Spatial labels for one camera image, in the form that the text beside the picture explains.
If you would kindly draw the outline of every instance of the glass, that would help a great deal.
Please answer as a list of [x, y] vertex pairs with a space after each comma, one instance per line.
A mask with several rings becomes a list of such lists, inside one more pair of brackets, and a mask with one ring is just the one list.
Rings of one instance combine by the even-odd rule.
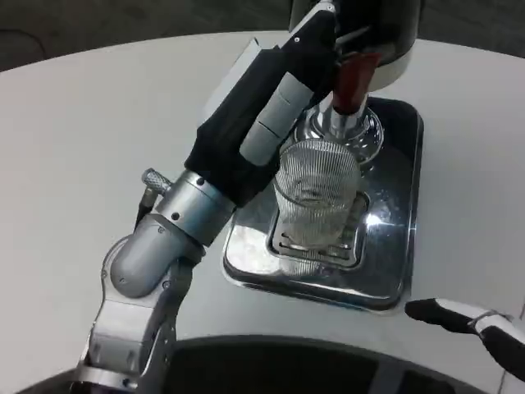
[[284, 236], [308, 248], [336, 243], [360, 179], [358, 162], [344, 145], [325, 140], [291, 145], [274, 181]]

